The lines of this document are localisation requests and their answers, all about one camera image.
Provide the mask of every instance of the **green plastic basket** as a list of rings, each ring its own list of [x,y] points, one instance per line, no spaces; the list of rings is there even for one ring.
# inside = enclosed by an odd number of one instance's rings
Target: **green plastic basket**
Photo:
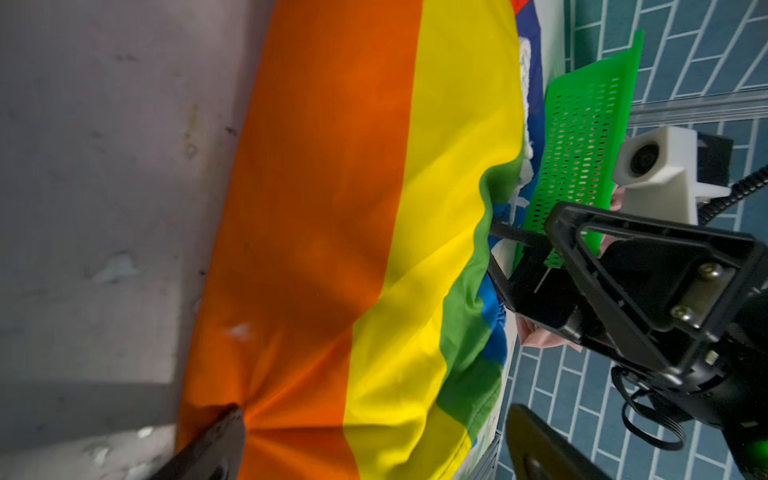
[[[627,133],[642,49],[643,31],[638,30],[628,50],[549,84],[545,152],[524,229],[544,233],[544,222],[558,201],[610,208],[611,178]],[[596,232],[586,235],[595,254],[601,239]],[[547,266],[561,265],[556,253],[547,258]]]

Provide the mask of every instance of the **rainbow fabric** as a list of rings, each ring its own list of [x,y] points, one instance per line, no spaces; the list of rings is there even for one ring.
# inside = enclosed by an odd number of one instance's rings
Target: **rainbow fabric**
[[[522,138],[509,0],[278,0],[179,447],[235,402],[240,478],[451,478],[501,387],[488,229]]]

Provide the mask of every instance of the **red fabric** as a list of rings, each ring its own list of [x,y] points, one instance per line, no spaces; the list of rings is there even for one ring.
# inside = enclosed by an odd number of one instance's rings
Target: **red fabric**
[[[525,7],[530,0],[511,0],[512,8],[515,9],[515,15]]]

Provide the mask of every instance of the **blue cloth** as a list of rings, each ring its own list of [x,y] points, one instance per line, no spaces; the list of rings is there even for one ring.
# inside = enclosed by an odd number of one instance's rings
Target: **blue cloth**
[[[486,359],[504,363],[507,361],[507,335],[504,326],[507,323],[507,314],[504,305],[496,296],[491,277],[486,273],[480,282],[478,295],[482,298],[482,318],[491,327],[491,337],[485,344],[481,355]]]
[[[493,206],[493,217],[496,219],[501,219],[504,221],[509,221],[509,215],[512,212],[512,205],[510,204],[503,204],[503,205],[494,205]],[[488,236],[488,248],[493,248],[497,243],[502,241],[501,238],[494,237],[493,235]]]
[[[544,156],[545,145],[545,110],[544,110],[544,75],[541,72],[541,27],[538,24],[534,2],[528,2],[517,14],[518,35],[531,42],[531,71],[528,74],[528,135],[533,145],[531,166],[534,176],[531,183],[520,191],[520,197],[530,200],[538,182],[538,172],[541,169],[541,158]],[[520,227],[525,219],[526,208],[517,207],[515,210],[516,227]]]

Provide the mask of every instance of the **screw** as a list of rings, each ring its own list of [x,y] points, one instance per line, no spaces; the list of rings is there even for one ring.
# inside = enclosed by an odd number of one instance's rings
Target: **screw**
[[[670,309],[670,315],[678,320],[690,322],[694,317],[694,311],[685,305],[675,305]]]
[[[707,365],[709,366],[713,366],[718,358],[720,358],[720,354],[714,350],[710,350],[707,352],[707,356],[704,357],[704,362],[707,362]]]
[[[719,263],[702,263],[699,266],[699,275],[705,280],[716,280],[723,275],[723,266]]]

